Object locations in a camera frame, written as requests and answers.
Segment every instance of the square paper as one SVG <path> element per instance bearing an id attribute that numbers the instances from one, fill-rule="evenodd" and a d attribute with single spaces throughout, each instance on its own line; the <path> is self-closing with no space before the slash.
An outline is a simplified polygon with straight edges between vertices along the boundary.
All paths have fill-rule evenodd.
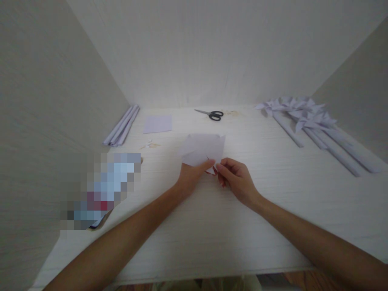
<path id="1" fill-rule="evenodd" d="M 212 134 L 190 134 L 183 142 L 178 154 L 182 156 L 182 163 L 198 166 L 209 159 L 220 163 L 224 153 L 226 136 Z M 214 174 L 213 168 L 206 170 Z"/>
<path id="2" fill-rule="evenodd" d="M 151 115 L 147 116 L 143 133 L 154 133 L 171 131 L 173 129 L 173 118 L 171 115 Z"/>

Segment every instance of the white shelf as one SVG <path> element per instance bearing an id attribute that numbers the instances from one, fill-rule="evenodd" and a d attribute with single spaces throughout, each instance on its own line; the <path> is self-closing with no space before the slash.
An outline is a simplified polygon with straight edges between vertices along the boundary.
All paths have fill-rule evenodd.
<path id="1" fill-rule="evenodd" d="M 180 169 L 176 153 L 189 133 L 226 134 L 224 157 L 244 162 L 266 198 L 388 262 L 388 166 L 380 159 L 355 144 L 385 170 L 370 174 L 361 169 L 362 177 L 355 178 L 303 132 L 305 147 L 298 148 L 273 118 L 253 106 L 196 109 L 226 115 L 215 122 L 194 108 L 139 111 L 125 144 L 110 152 L 141 153 L 141 184 L 101 230 L 67 231 L 67 238 L 62 233 L 33 287 L 45 286 L 97 237 L 171 187 Z M 144 135 L 146 116 L 152 114 L 172 114 L 173 130 Z M 139 150 L 149 139 L 161 146 Z M 308 260 L 271 225 L 221 189 L 216 178 L 204 175 L 194 194 L 152 234 L 114 284 L 308 267 Z"/>

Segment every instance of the scissor blade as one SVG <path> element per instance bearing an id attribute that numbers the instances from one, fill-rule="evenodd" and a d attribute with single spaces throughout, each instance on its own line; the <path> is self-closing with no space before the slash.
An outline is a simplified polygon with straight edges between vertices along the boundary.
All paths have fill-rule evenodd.
<path id="1" fill-rule="evenodd" d="M 194 109 L 195 111 L 198 111 L 198 112 L 200 112 L 200 113 L 205 113 L 205 114 L 207 114 L 207 115 L 209 115 L 210 114 L 210 112 L 206 112 L 206 111 L 202 111 L 202 110 L 198 110 L 198 109 Z"/>

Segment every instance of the white wall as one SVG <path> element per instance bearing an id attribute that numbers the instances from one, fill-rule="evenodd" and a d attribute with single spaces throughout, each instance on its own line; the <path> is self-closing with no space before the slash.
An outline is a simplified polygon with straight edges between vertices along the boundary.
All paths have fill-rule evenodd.
<path id="1" fill-rule="evenodd" d="M 311 95 L 388 15 L 386 0 L 67 1 L 126 98 L 152 108 Z"/>
<path id="2" fill-rule="evenodd" d="M 62 154 L 106 152 L 128 102 L 65 0 L 2 1 L 0 39 L 0 289 L 26 290 L 59 236 Z"/>
<path id="3" fill-rule="evenodd" d="M 314 93 L 338 125 L 388 163 L 388 18 Z"/>

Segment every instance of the hand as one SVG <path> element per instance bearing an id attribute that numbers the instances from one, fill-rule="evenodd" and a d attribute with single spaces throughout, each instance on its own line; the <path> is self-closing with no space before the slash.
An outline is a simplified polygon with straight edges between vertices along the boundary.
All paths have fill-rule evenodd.
<path id="1" fill-rule="evenodd" d="M 207 160 L 199 166 L 192 167 L 182 163 L 181 173 L 175 186 L 178 187 L 187 196 L 190 196 L 197 185 L 199 178 L 207 169 L 210 169 L 215 163 L 215 160 Z"/>
<path id="2" fill-rule="evenodd" d="M 231 158 L 225 158 L 221 160 L 221 164 L 216 165 L 216 168 L 221 187 L 225 188 L 226 182 L 228 182 L 236 198 L 253 211 L 256 211 L 262 196 L 256 190 L 246 165 Z"/>

